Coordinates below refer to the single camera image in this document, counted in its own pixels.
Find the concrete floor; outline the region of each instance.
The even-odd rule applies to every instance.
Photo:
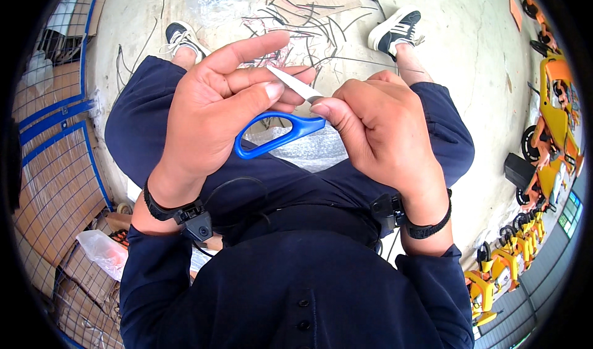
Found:
[[[369,0],[360,1],[363,6],[372,5]],[[501,216],[500,209],[507,209],[515,201],[515,186],[505,179],[503,162],[509,152],[519,152],[531,93],[527,81],[538,85],[534,70],[541,58],[528,44],[536,38],[535,26],[524,15],[523,31],[519,32],[509,12],[509,0],[380,1],[387,16],[405,4],[419,7],[422,20],[416,33],[426,36],[426,41],[417,48],[419,58],[435,82],[449,88],[472,134],[476,146],[474,164],[452,188],[454,239],[467,259],[473,253],[472,246],[480,231],[493,217]],[[199,28],[185,0],[165,0],[164,8],[162,3],[163,0],[106,0],[98,35],[88,47],[88,90],[96,90],[99,101],[94,115],[104,153],[100,160],[116,201],[126,198],[126,178],[109,156],[102,137],[118,95],[115,67],[118,45],[122,45],[125,62],[131,67],[137,58],[139,63],[145,56],[158,55],[171,20],[182,19]],[[347,24],[366,12],[357,8],[334,18]],[[150,36],[155,19],[157,24]],[[347,42],[340,44],[343,49],[338,56],[390,63],[388,56],[366,46],[367,35],[379,20],[381,15],[374,12],[351,26],[346,32]],[[215,29],[201,29],[198,36],[213,51],[249,37],[249,30],[239,25],[236,20]],[[294,63],[305,64],[305,56]],[[316,88],[330,95],[348,78],[365,79],[384,68],[333,60],[322,70]],[[129,73],[122,71],[122,78],[128,77]],[[384,257],[392,241],[393,236],[384,239]],[[401,248],[396,243],[389,261],[399,253]]]

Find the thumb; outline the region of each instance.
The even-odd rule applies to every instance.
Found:
[[[270,108],[284,93],[282,82],[266,82],[251,85],[239,93],[217,103],[233,114],[233,122],[243,129],[255,116]]]
[[[348,103],[337,98],[320,98],[311,106],[310,111],[329,121],[340,133],[346,151],[353,162],[372,155],[365,125]]]

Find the wrist strap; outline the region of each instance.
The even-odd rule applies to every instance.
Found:
[[[206,209],[204,209],[204,205],[202,204],[199,196],[194,202],[185,204],[183,206],[175,208],[166,208],[160,206],[152,198],[152,195],[148,190],[148,179],[146,179],[146,182],[144,183],[144,202],[146,203],[148,211],[151,213],[152,217],[160,221],[173,218],[178,225],[181,225],[187,222],[189,219],[195,218],[198,215],[206,212]]]
[[[437,225],[434,225],[434,226],[417,226],[417,225],[413,224],[408,219],[408,221],[406,223],[406,229],[407,229],[410,237],[417,239],[417,240],[422,240],[422,239],[428,238],[428,237],[432,236],[433,234],[439,232],[447,224],[449,219],[451,219],[451,194],[452,194],[452,191],[450,189],[447,189],[447,194],[449,196],[449,209],[447,210],[447,213],[445,214],[445,217],[443,218],[443,220],[441,220]]]

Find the sneaker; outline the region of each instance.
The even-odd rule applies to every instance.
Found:
[[[187,47],[196,52],[196,63],[210,55],[210,51],[197,41],[196,32],[193,28],[185,22],[171,22],[165,30],[165,37],[167,38],[167,44],[161,47],[160,54],[171,53],[175,56],[179,48]]]
[[[388,54],[396,61],[396,44],[406,42],[412,47],[414,31],[420,20],[420,11],[414,5],[399,8],[394,15],[375,27],[369,34],[367,45],[370,49]]]

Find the blue scissors handle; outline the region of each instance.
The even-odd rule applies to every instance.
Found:
[[[245,151],[241,147],[241,137],[243,136],[243,134],[245,134],[245,131],[256,122],[268,117],[281,117],[287,119],[292,123],[292,130],[284,134],[282,137],[272,139],[271,141],[263,145],[260,145],[259,147],[256,147],[253,150]],[[260,156],[261,154],[277,149],[281,145],[285,145],[286,143],[290,143],[299,138],[303,138],[304,136],[307,136],[312,132],[321,130],[325,126],[326,121],[321,117],[308,118],[287,114],[285,112],[264,112],[263,114],[256,116],[255,119],[251,120],[251,122],[245,127],[245,129],[241,130],[239,135],[235,138],[235,152],[237,153],[237,156],[239,156],[241,159],[253,159],[257,156]]]

